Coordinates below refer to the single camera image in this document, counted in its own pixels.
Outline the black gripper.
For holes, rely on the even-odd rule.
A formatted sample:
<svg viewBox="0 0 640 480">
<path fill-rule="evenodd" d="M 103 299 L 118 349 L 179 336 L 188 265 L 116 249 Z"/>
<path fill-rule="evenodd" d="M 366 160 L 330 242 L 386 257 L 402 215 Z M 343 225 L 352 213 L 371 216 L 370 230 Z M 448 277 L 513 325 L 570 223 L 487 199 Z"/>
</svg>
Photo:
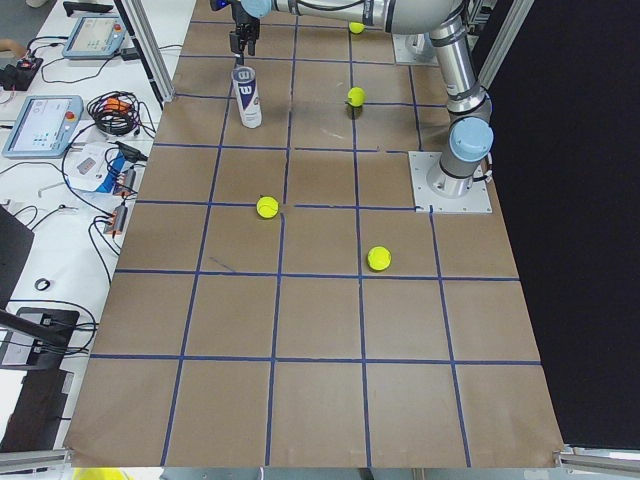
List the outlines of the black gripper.
<svg viewBox="0 0 640 480">
<path fill-rule="evenodd" d="M 235 65 L 243 65 L 243 48 L 250 56 L 256 52 L 256 42 L 260 35 L 260 20 L 246 12 L 234 13 L 235 31 L 229 33 L 230 49 L 235 56 Z"/>
</svg>

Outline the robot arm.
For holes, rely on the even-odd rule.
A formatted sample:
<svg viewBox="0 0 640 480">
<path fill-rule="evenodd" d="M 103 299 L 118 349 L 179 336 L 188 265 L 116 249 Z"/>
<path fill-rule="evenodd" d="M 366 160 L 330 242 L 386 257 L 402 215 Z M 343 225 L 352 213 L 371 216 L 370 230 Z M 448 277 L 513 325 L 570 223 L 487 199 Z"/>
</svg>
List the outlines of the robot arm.
<svg viewBox="0 0 640 480">
<path fill-rule="evenodd" d="M 242 0 L 228 4 L 236 24 L 230 45 L 239 57 L 255 54 L 260 20 L 276 11 L 380 27 L 409 54 L 435 60 L 446 87 L 451 125 L 446 146 L 426 174 L 426 183 L 435 194 L 458 199 L 481 180 L 475 172 L 489 156 L 494 140 L 489 125 L 492 104 L 471 62 L 463 1 Z"/>
</svg>

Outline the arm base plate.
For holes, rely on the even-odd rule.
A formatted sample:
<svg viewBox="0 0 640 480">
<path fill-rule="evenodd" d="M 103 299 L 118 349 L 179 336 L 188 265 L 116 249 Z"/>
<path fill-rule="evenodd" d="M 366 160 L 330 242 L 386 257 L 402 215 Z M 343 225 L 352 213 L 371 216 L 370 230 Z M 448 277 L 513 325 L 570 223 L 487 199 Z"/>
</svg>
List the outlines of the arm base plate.
<svg viewBox="0 0 640 480">
<path fill-rule="evenodd" d="M 438 67 L 436 52 L 428 33 L 392 36 L 395 63 Z"/>
<path fill-rule="evenodd" d="M 440 157 L 441 152 L 408 152 L 415 210 L 434 214 L 490 214 L 486 181 L 449 177 L 441 169 Z"/>
</svg>

